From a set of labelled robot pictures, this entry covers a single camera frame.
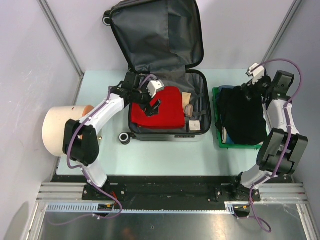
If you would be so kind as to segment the white black space suitcase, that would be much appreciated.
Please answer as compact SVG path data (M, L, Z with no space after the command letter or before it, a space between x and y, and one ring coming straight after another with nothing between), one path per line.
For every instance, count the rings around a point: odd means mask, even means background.
M191 93L195 116L185 116L176 129L138 127L130 120L129 138L139 141L197 142L212 124L205 75L197 70L204 58L201 17L194 0L125 0L105 11L102 21L111 27L128 63L128 71L144 77L153 74L165 87ZM200 131L190 131L189 121L200 121Z

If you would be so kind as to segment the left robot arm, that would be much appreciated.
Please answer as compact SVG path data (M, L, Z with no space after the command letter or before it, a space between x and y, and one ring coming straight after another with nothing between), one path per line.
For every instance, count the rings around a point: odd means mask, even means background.
M164 90L162 80L155 75L127 72L118 85L109 86L107 97L79 120L65 123L62 151L70 169L81 169L87 181L94 186L93 194L100 200L110 196L111 188L105 184L107 174L98 160L100 144L98 134L102 128L128 105L135 103L143 113L152 117L159 112L161 101L151 103Z

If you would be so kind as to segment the blue cloth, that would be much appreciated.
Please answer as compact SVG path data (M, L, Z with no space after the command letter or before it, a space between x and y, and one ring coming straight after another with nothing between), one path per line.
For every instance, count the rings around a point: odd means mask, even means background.
M216 95L216 104L220 110L226 111L232 103L233 89L234 86L232 85L222 85L218 88L218 93Z

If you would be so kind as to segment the teal cream sock towel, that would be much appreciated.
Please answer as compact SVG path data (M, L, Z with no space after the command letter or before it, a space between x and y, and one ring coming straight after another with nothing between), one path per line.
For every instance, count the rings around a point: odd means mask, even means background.
M222 127L221 138L222 138L223 144L226 144L226 145L234 145L235 144L235 142L229 136L227 129L225 127Z

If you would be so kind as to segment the green plastic tray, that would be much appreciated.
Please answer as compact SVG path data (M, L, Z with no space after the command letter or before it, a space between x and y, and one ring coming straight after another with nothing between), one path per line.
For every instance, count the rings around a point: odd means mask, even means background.
M214 123L216 124L218 120L220 119L219 117L219 111L217 107L217 95L219 93L219 88L214 87L212 89L212 103L213 103L213 116L214 116ZM246 145L246 144L227 144L223 143L222 135L219 132L219 129L217 126L215 126L216 130L216 136L217 136L217 141L218 145L221 149L253 149L253 150L259 150L263 143L257 144L257 145Z

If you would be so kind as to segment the red cloth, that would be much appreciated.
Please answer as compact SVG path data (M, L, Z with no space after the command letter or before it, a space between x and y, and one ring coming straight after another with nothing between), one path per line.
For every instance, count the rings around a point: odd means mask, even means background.
M185 127L185 114L182 105L182 94L178 87L166 86L164 90L158 92L151 105L158 100L161 104L158 114L147 116L141 107L133 103L130 110L130 122L138 127L147 129L172 130Z

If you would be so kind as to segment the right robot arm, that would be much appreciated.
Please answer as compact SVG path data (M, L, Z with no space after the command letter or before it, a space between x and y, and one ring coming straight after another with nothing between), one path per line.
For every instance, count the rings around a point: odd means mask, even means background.
M287 95L295 76L282 70L274 78L264 71L247 75L252 79L241 89L248 100L261 98L270 132L257 154L256 164L240 173L237 184L230 188L231 196L237 201L250 197L252 191L273 178L292 175L308 145L308 138L295 126L292 99Z

